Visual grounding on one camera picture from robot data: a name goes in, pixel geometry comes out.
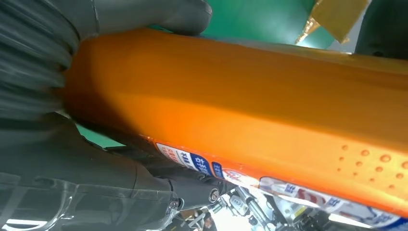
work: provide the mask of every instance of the white label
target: white label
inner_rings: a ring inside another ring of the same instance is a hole
[[[177,148],[172,148],[170,146],[159,143],[157,143],[156,145],[159,148],[160,152],[170,160],[179,163],[183,166],[186,166],[188,168],[197,170],[197,168],[194,166],[194,163],[189,152],[179,150]]]

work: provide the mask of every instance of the orange panel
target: orange panel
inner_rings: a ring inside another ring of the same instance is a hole
[[[67,106],[256,179],[408,217],[407,63],[303,51],[148,29],[102,37],[67,73]]]

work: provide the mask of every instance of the sticker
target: sticker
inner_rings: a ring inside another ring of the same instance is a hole
[[[389,226],[401,219],[399,216],[352,202],[343,204],[335,213],[376,228]]]
[[[169,147],[169,146],[166,146],[166,145],[162,145],[162,144],[159,144],[159,143],[157,143],[156,145],[159,148],[160,152],[163,155],[165,155],[167,158],[169,158],[170,160],[172,160],[172,161],[174,161],[174,162],[176,162],[178,164],[184,165],[183,162],[178,157],[175,148],[172,148],[172,147]]]
[[[196,169],[202,173],[205,173],[207,175],[212,176],[213,174],[211,173],[211,168],[206,159],[204,157],[201,157],[199,155],[190,153],[192,162],[194,163],[194,166]]]
[[[273,195],[288,195],[295,197],[297,194],[297,188],[295,185],[271,177],[262,177],[259,182],[259,189]]]
[[[180,165],[186,166],[190,169],[198,171],[198,169],[194,166],[193,160],[191,159],[191,155],[189,152],[185,152],[183,150],[172,148],[167,145],[159,143],[156,143],[156,145],[159,148],[160,152],[170,160],[179,163]]]
[[[224,179],[239,186],[248,187],[259,184],[259,181],[257,179],[249,177],[232,169],[223,169],[222,173]]]
[[[386,230],[386,231],[407,231],[408,230],[408,219],[400,218],[395,223],[381,228],[381,230]]]
[[[219,164],[217,162],[212,162],[211,164],[213,165],[213,171],[214,171],[214,174],[216,175],[216,177],[224,179],[224,175],[222,174],[221,164]]]
[[[344,200],[332,197],[308,188],[289,184],[271,177],[263,177],[259,183],[259,189],[277,196],[285,196],[289,200],[298,204],[320,208],[326,212],[337,210]]]

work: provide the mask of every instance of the green surface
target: green surface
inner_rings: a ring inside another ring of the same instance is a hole
[[[81,135],[87,138],[87,140],[101,146],[102,148],[124,146],[121,143],[118,143],[106,136],[93,132],[89,129],[86,129],[80,125],[77,125],[76,127],[78,128],[79,133],[81,133]]]
[[[314,0],[208,0],[213,18],[204,36],[294,44],[302,33]],[[324,29],[299,45],[328,48],[334,38]]]

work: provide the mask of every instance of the screw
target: screw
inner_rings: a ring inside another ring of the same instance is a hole
[[[211,203],[214,203],[218,200],[219,198],[219,190],[217,188],[213,188],[210,192],[210,196],[208,197],[208,200]]]
[[[177,201],[172,201],[172,202],[170,202],[170,204],[169,204],[169,208],[171,208],[171,209],[176,209],[177,207],[178,207],[178,202]]]

